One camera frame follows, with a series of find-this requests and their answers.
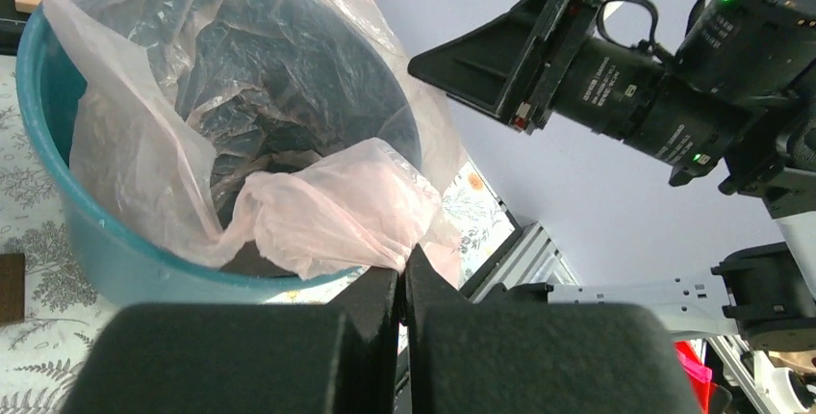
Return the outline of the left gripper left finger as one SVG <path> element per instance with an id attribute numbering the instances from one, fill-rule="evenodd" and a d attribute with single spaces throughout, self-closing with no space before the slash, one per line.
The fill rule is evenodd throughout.
<path id="1" fill-rule="evenodd" d="M 389 413 L 398 275 L 325 304 L 134 305 L 99 335 L 66 413 Z"/>

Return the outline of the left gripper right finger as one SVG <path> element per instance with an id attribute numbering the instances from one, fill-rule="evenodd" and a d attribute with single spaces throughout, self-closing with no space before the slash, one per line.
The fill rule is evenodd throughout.
<path id="1" fill-rule="evenodd" d="M 666 329 L 631 304 L 471 303 L 415 248 L 404 270 L 416 413 L 696 413 Z"/>

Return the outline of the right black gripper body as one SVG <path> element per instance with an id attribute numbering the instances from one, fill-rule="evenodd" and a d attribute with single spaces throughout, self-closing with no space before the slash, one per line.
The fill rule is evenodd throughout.
<path id="1" fill-rule="evenodd" d="M 408 73 L 527 135 L 548 123 L 554 97 L 600 0 L 520 0 L 492 21 L 413 57 Z"/>

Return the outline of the pink trash bag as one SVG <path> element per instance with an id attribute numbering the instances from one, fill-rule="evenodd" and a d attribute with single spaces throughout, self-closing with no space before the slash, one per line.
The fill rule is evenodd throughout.
<path id="1" fill-rule="evenodd" d="M 152 245 L 220 270 L 245 246 L 303 279 L 457 283 L 442 196 L 465 161 L 373 0 L 43 0 L 85 77 L 68 166 Z"/>

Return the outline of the teal plastic trash bin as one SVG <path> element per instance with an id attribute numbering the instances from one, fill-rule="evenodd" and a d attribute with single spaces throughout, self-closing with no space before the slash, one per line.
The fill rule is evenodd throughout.
<path id="1" fill-rule="evenodd" d="M 15 73 L 23 129 L 58 191 L 73 259 L 108 301 L 119 306 L 262 303 L 289 291 L 344 287 L 353 281 L 354 270 L 310 280 L 220 272 L 155 247 L 99 206 L 68 168 L 78 101 L 86 81 L 65 54 L 42 10 L 29 16 L 21 34 Z"/>

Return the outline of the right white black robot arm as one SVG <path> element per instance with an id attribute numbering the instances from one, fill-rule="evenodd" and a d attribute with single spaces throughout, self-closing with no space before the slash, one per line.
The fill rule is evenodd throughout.
<path id="1" fill-rule="evenodd" d="M 622 289 L 495 286 L 507 299 L 634 303 L 678 340 L 738 335 L 761 351 L 815 347 L 815 0 L 697 0 L 676 52 L 654 36 L 607 32 L 615 3 L 521 0 L 494 20 L 413 57 L 408 72 L 524 133 L 552 114 L 672 169 L 673 187 L 727 165 L 721 193 L 756 197 L 776 244 L 708 272 Z"/>

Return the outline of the floral patterned table mat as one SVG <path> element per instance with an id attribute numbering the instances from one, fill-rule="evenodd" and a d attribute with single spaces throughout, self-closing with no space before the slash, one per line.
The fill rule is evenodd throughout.
<path id="1" fill-rule="evenodd" d="M 1 325 L 1 413 L 58 413 L 116 310 L 72 259 L 56 187 L 29 146 L 17 103 L 15 58 L 1 55 L 1 253 L 25 256 L 24 321 Z M 470 163 L 444 204 L 446 219 L 462 236 L 464 283 L 514 226 Z M 326 302 L 361 274 L 289 290 L 268 302 Z"/>

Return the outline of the dark brown wooden block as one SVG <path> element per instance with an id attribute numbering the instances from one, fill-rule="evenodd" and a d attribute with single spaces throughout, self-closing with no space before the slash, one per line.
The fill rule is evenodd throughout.
<path id="1" fill-rule="evenodd" d="M 20 323 L 25 316 L 25 256 L 1 255 L 1 325 Z"/>

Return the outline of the red box outside cell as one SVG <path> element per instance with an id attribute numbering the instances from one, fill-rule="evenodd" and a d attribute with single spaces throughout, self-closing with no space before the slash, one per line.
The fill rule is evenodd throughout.
<path id="1" fill-rule="evenodd" d="M 704 366 L 692 346 L 686 341 L 675 342 L 677 358 L 695 393 L 701 412 L 709 413 L 712 371 Z"/>

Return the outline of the aluminium frame rail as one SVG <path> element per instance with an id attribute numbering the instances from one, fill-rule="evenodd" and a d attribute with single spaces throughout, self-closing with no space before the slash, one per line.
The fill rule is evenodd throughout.
<path id="1" fill-rule="evenodd" d="M 515 229 L 464 282 L 459 292 L 471 302 L 497 284 L 506 289 L 527 283 L 576 285 L 577 277 L 538 221 Z"/>

